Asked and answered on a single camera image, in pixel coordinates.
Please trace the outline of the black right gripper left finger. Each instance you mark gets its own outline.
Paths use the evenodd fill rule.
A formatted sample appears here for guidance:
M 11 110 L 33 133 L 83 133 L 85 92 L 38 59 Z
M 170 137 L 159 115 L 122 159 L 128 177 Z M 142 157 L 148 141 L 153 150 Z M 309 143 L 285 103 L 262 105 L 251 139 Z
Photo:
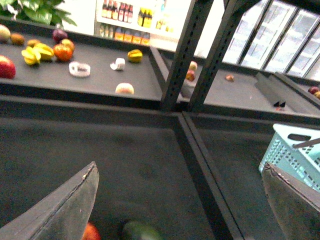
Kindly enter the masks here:
M 2 240 L 81 240 L 91 216 L 99 171 L 93 161 L 0 229 Z

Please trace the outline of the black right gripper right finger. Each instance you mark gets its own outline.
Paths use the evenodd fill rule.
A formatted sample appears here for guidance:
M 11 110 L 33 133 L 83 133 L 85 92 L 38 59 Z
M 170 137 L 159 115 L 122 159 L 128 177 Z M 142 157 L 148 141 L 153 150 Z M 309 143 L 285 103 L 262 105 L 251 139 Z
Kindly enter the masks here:
M 320 238 L 320 193 L 268 162 L 262 170 L 267 201 L 287 240 Z

